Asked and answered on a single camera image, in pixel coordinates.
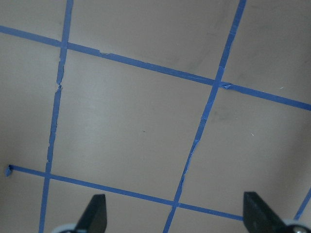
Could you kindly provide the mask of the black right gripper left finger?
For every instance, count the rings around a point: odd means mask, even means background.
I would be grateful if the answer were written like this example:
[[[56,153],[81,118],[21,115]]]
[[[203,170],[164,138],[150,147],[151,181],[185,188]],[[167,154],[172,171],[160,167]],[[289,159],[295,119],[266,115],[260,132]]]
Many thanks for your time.
[[[105,194],[94,195],[75,226],[76,233],[104,233],[107,228]]]

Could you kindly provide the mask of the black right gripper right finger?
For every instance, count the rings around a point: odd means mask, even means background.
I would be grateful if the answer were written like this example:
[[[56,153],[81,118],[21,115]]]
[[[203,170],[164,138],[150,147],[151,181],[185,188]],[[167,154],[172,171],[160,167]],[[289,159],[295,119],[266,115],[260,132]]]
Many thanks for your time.
[[[243,223],[249,233],[286,233],[287,225],[256,192],[243,194]]]

